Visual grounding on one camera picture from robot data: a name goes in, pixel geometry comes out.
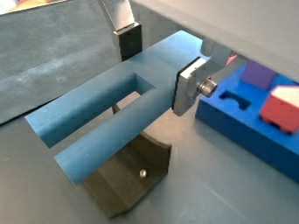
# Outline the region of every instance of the blue u-shaped fixture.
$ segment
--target blue u-shaped fixture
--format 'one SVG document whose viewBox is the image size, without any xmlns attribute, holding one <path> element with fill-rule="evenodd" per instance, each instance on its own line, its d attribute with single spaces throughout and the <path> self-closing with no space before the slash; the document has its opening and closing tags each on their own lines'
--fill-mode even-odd
<svg viewBox="0 0 299 224">
<path fill-rule="evenodd" d="M 201 49 L 199 38 L 176 32 L 26 117 L 35 133 L 52 147 L 134 91 L 140 94 L 55 156 L 74 183 L 84 180 L 171 108 L 178 72 L 198 57 L 209 59 Z"/>
</svg>

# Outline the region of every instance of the metal clamp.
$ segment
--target metal clamp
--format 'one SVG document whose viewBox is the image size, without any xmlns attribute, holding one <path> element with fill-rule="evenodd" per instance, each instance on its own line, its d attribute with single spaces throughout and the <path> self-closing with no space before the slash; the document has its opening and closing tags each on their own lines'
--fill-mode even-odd
<svg viewBox="0 0 299 224">
<path fill-rule="evenodd" d="M 210 39 L 205 39 L 197 60 L 178 73 L 172 101 L 172 112 L 182 116 L 195 103 L 199 94 L 211 97 L 218 83 L 213 81 L 215 74 L 226 65 L 231 50 Z"/>
</svg>

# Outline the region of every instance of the blue block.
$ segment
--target blue block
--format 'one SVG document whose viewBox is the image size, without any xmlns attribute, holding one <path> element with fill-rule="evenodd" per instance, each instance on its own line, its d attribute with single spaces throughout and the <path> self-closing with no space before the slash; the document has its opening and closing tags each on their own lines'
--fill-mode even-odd
<svg viewBox="0 0 299 224">
<path fill-rule="evenodd" d="M 178 72 L 201 54 L 202 40 L 184 31 L 151 46 L 34 111 L 26 120 L 52 147 L 134 91 L 140 97 L 56 156 L 74 183 L 108 161 L 172 106 Z"/>
<path fill-rule="evenodd" d="M 261 119 L 259 110 L 278 85 L 298 85 L 279 74 L 262 90 L 241 80 L 246 65 L 219 84 L 211 98 L 201 99 L 197 118 L 299 181 L 299 131 L 286 134 Z"/>
</svg>

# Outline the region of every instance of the red block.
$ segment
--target red block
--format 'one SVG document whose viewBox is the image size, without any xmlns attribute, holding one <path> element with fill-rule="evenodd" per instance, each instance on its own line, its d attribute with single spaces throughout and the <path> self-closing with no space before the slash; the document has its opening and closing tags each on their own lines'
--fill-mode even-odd
<svg viewBox="0 0 299 224">
<path fill-rule="evenodd" d="M 277 124 L 283 132 L 295 133 L 299 129 L 299 87 L 278 86 L 259 114 L 265 122 Z"/>
</svg>

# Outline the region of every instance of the gray table surface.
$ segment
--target gray table surface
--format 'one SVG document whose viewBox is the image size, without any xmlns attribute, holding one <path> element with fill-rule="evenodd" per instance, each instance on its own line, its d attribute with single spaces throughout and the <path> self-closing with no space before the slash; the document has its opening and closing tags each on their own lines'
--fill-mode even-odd
<svg viewBox="0 0 299 224">
<path fill-rule="evenodd" d="M 134 6 L 144 20 L 144 46 L 180 27 Z M 112 116 L 107 111 L 52 149 L 23 117 L 0 126 L 0 223 L 295 224 L 299 185 L 235 145 L 194 115 L 172 111 L 146 132 L 172 144 L 170 173 L 126 215 L 108 220 L 82 185 L 74 185 L 54 156 Z"/>
</svg>

